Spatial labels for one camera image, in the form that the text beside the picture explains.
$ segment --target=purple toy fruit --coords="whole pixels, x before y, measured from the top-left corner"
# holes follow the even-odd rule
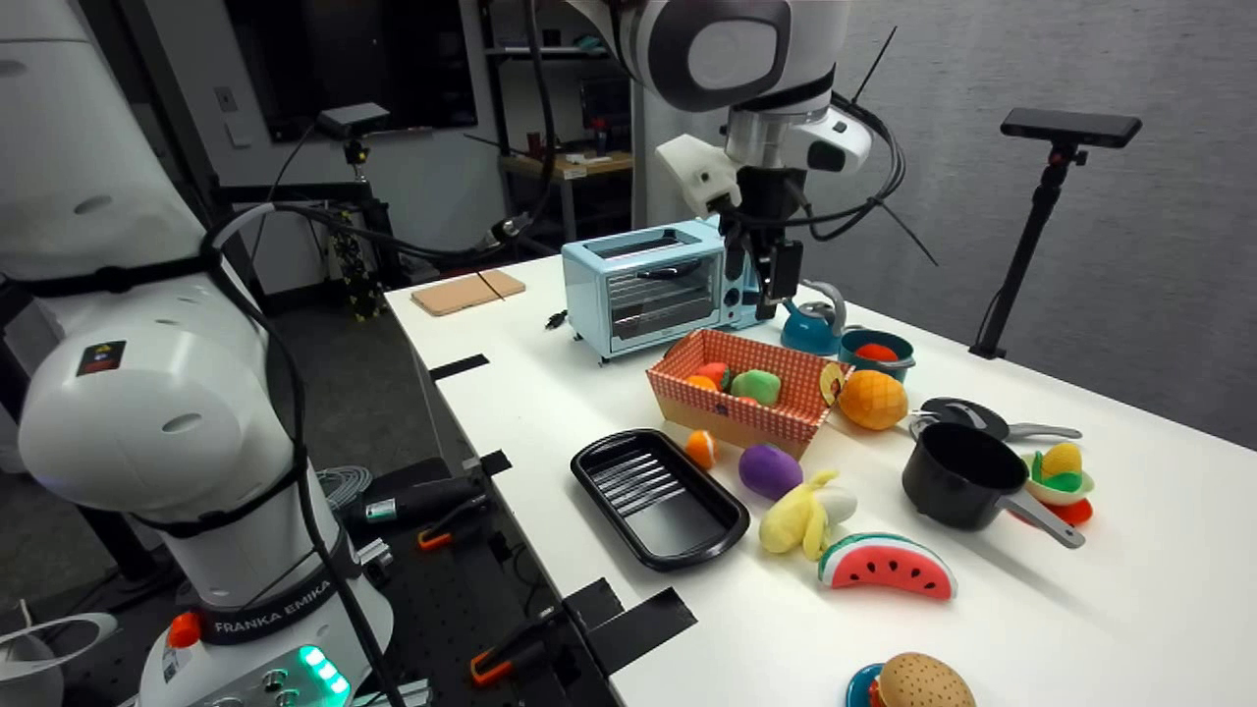
[[[752,444],[740,459],[744,484],[763,499],[784,499],[803,484],[803,469],[773,444]]]

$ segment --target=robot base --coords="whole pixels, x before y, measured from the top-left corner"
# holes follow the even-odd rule
[[[365,581],[350,581],[378,643],[392,639],[392,603]],[[298,661],[323,657],[344,674],[344,698],[325,698],[330,679],[304,679]],[[166,632],[148,649],[143,690],[135,707],[251,707],[251,703],[350,703],[350,694],[365,685],[371,661],[350,628],[350,618],[340,596],[323,599],[310,618],[291,628],[279,628],[265,639],[248,643],[194,643],[168,649]]]

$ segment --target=cutting board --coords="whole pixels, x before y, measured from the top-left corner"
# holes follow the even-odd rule
[[[484,305],[497,298],[511,298],[520,289],[528,289],[528,287],[520,280],[511,280],[506,270],[472,270],[472,273],[414,289],[410,298],[416,305],[426,305],[431,317],[443,317],[443,313],[472,311],[472,305]]]

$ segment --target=black baking tray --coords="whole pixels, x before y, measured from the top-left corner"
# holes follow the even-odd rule
[[[658,429],[592,441],[573,457],[573,475],[662,572],[729,554],[752,527],[748,505]]]

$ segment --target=red basket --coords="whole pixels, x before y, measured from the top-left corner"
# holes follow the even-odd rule
[[[704,362],[729,362],[734,372],[740,370],[770,370],[784,378],[784,400],[777,410],[768,410],[748,397],[730,391],[708,391],[689,386],[689,378]],[[718,331],[701,331],[674,347],[654,370],[654,391],[662,400],[662,411],[683,429],[708,429],[712,435],[752,446],[752,444],[777,444],[790,457],[803,457],[811,441],[819,435],[825,397],[822,397],[822,356],[784,351],[784,347],[763,347],[748,338],[730,338]]]

